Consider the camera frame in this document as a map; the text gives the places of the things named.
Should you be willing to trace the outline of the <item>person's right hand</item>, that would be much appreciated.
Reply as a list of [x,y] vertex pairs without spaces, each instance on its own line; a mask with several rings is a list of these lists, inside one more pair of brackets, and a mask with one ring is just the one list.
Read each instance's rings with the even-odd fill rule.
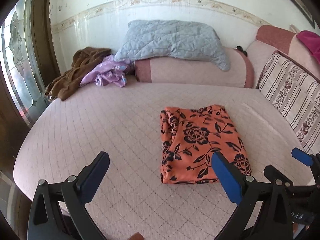
[[144,240],[144,237],[140,233],[135,233],[128,240]]

